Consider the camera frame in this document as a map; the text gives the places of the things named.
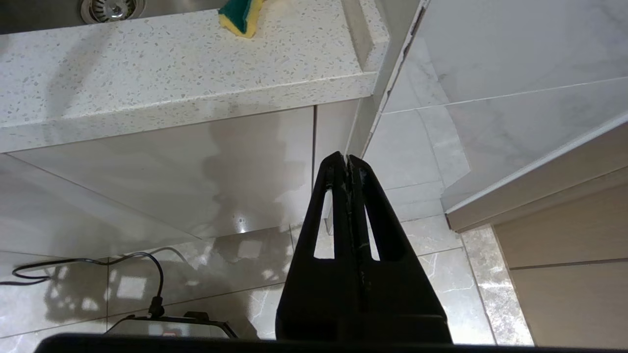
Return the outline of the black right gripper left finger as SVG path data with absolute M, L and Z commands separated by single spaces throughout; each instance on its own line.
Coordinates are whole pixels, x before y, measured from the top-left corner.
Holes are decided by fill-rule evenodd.
M 325 195 L 332 194 L 332 259 L 316 258 Z M 321 162 L 276 313 L 279 340 L 364 340 L 364 210 L 355 196 L 352 166 L 341 152 Z

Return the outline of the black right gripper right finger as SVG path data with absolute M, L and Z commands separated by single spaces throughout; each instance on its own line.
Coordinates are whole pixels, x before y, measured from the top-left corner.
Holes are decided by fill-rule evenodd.
M 448 319 L 374 170 L 349 159 L 361 332 L 373 340 L 451 344 Z

